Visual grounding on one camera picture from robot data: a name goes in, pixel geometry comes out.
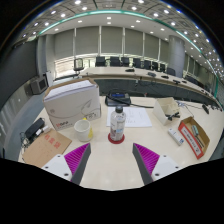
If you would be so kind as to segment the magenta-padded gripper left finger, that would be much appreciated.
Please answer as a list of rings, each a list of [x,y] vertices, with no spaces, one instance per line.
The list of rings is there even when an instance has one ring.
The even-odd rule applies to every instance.
[[[91,144],[87,143],[66,155],[57,154],[42,169],[79,185],[90,154]]]

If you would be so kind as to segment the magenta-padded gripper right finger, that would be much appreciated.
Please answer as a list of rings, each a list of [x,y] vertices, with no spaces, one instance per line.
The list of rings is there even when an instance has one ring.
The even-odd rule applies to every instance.
[[[132,153],[136,159],[141,178],[145,185],[181,169],[168,155],[159,155],[137,143],[133,144]]]

